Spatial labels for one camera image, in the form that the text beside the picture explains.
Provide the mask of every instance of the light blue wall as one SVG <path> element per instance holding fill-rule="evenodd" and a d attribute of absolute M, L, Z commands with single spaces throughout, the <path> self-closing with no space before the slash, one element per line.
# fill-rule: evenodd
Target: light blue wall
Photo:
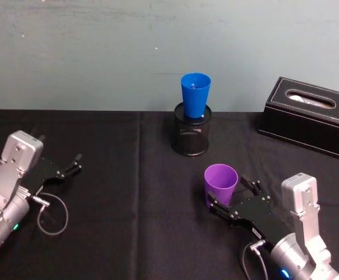
<path fill-rule="evenodd" d="M 279 76 L 339 90 L 339 0 L 0 0 L 0 109 L 261 111 Z"/>

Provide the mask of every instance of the gray cable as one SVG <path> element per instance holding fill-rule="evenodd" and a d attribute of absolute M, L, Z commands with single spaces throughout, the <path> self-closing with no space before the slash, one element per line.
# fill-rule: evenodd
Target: gray cable
<path fill-rule="evenodd" d="M 258 252 L 257 256 L 261 261 L 261 266 L 263 267 L 263 270 L 264 270 L 265 280 L 268 280 L 268 272 L 267 272 L 267 268 L 265 267 L 265 262 L 263 260 L 263 257 L 261 256 L 260 252 Z"/>
<path fill-rule="evenodd" d="M 47 235 L 50 235 L 50 236 L 60 235 L 63 231 L 65 231 L 65 229 L 67 228 L 67 225 L 68 225 L 68 209 L 67 209 L 67 206 L 65 205 L 63 200 L 61 200 L 59 197 L 57 197 L 54 194 L 49 194 L 47 192 L 41 192 L 39 195 L 41 195 L 41 194 L 47 195 L 49 197 L 53 197 L 53 198 L 56 198 L 57 200 L 59 200 L 59 202 L 63 205 L 64 210 L 65 210 L 65 224 L 64 224 L 64 227 L 61 230 L 59 230 L 58 232 L 48 232 L 48 231 L 46 231 L 40 224 L 40 218 L 41 218 L 41 215 L 42 215 L 42 212 L 43 212 L 43 211 L 40 211 L 39 215 L 37 216 L 37 225 L 39 226 L 40 230 Z"/>
<path fill-rule="evenodd" d="M 243 268 L 244 274 L 246 274 L 247 280 L 251 280 L 251 278 L 250 278 L 250 276 L 249 276 L 249 274 L 248 274 L 248 272 L 247 272 L 246 264 L 244 263 L 244 255 L 245 255 L 245 253 L 246 253 L 246 251 L 247 251 L 247 248 L 250 247 L 252 244 L 253 244 L 253 242 L 247 244 L 247 245 L 245 246 L 245 248 L 243 248 L 243 252 L 242 252 L 242 268 Z"/>
<path fill-rule="evenodd" d="M 247 272 L 246 264 L 245 264 L 245 262 L 244 262 L 244 255 L 246 254 L 247 248 L 249 248 L 252 244 L 254 244 L 254 243 L 251 242 L 251 243 L 247 244 L 247 245 L 245 246 L 245 248 L 243 249 L 243 252 L 242 252 L 242 268 L 243 268 L 244 274 L 246 274 L 247 280 L 251 280 L 251 278 L 250 278 L 250 276 L 249 276 L 249 274 L 248 274 L 248 272 Z M 259 258 L 259 260 L 260 260 L 260 262 L 261 262 L 261 265 L 262 265 L 262 267 L 263 267 L 263 270 L 264 270 L 265 280 L 268 280 L 268 272 L 267 272 L 267 268 L 265 267 L 265 262 L 264 262 L 264 260 L 263 260 L 263 258 L 262 258 L 262 256 L 261 256 L 260 252 L 257 253 L 255 250 L 253 250 L 252 252 L 254 252 L 255 255 L 258 256 L 258 258 Z"/>

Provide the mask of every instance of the black tablecloth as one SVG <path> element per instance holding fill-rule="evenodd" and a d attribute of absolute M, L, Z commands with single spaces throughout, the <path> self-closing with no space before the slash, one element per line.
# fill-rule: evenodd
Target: black tablecloth
<path fill-rule="evenodd" d="M 170 146 L 173 113 L 0 111 L 0 155 L 16 130 L 46 135 L 44 155 L 59 165 L 83 154 L 63 196 L 66 231 L 43 235 L 32 208 L 0 248 L 0 279 L 244 279 L 237 251 L 253 237 L 204 203 L 203 172 L 214 163 L 260 179 L 278 206 L 283 180 L 315 176 L 320 233 L 339 271 L 339 159 L 259 135 L 260 117 L 214 113 L 208 151 L 184 157 Z M 263 279 L 258 263 L 249 270 Z"/>

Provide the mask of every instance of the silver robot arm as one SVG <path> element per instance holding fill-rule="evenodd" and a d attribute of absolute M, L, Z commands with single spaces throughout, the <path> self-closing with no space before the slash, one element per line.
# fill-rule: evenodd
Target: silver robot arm
<path fill-rule="evenodd" d="M 28 213 L 30 196 L 20 186 L 25 173 L 38 161 L 43 143 L 23 131 L 11 134 L 0 159 L 0 246 Z"/>
<path fill-rule="evenodd" d="M 331 254 L 319 233 L 317 180 L 299 173 L 282 183 L 284 207 L 290 211 L 295 233 L 273 248 L 272 258 L 298 280 L 339 280 L 330 266 Z"/>

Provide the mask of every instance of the tissue box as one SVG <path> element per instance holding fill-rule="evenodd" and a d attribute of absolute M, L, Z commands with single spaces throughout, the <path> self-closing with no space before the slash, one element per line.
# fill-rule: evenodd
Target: tissue box
<path fill-rule="evenodd" d="M 258 131 L 339 158 L 339 92 L 280 77 Z"/>

